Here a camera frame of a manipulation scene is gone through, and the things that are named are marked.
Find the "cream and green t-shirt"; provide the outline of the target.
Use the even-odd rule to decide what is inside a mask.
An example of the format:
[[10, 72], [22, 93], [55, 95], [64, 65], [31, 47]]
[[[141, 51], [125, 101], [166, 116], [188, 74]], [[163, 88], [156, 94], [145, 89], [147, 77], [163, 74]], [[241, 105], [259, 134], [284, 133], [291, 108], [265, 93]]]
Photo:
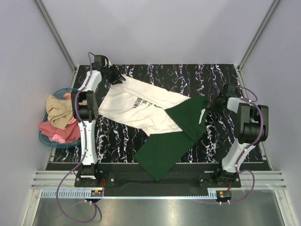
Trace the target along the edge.
[[204, 96], [187, 97], [126, 77], [111, 85], [99, 114], [148, 136], [134, 159], [160, 181], [205, 133], [208, 104]]

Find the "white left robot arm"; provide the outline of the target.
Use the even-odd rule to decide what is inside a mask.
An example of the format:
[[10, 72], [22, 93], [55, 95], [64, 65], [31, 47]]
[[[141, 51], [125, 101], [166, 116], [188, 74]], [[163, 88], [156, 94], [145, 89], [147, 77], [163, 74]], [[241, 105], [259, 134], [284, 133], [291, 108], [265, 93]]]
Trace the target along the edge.
[[98, 160], [95, 149], [95, 125], [98, 119], [96, 89], [102, 81], [117, 85], [126, 79], [106, 56], [88, 52], [89, 71], [82, 85], [71, 92], [73, 116], [80, 131], [81, 159], [76, 167], [77, 180], [85, 179], [91, 186], [100, 184], [102, 178], [98, 171]]

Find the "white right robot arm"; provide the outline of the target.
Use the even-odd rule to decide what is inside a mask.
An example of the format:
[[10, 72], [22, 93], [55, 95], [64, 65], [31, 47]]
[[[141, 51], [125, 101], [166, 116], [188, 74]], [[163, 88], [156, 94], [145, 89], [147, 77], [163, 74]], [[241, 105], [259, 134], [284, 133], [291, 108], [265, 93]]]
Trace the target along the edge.
[[258, 105], [258, 97], [250, 89], [226, 84], [212, 102], [218, 113], [227, 109], [236, 114], [234, 123], [235, 141], [227, 155], [209, 177], [209, 182], [220, 187], [238, 185], [240, 166], [260, 142], [269, 134], [269, 107]]

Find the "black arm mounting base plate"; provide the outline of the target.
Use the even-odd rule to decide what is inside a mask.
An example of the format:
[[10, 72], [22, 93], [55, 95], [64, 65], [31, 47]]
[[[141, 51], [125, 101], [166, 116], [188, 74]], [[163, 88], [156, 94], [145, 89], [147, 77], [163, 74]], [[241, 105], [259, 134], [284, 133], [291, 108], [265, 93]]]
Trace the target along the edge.
[[[47, 170], [39, 176], [45, 180], [48, 187], [58, 186], [63, 177], [75, 167], [75, 163], [50, 163]], [[177, 194], [196, 194], [198, 190], [226, 189], [208, 182], [209, 177], [219, 166], [218, 163], [177, 163], [158, 182], [138, 163], [100, 163], [98, 171], [100, 178], [105, 179], [105, 188], [114, 191], [144, 191]], [[260, 185], [261, 176], [266, 176], [269, 167], [265, 162], [244, 162], [242, 170], [252, 170], [255, 177], [255, 186]], [[77, 181], [77, 176], [72, 172], [63, 181], [62, 187], [101, 187], [101, 182]], [[253, 179], [249, 172], [239, 175], [240, 183], [231, 185], [231, 189], [250, 190]]]

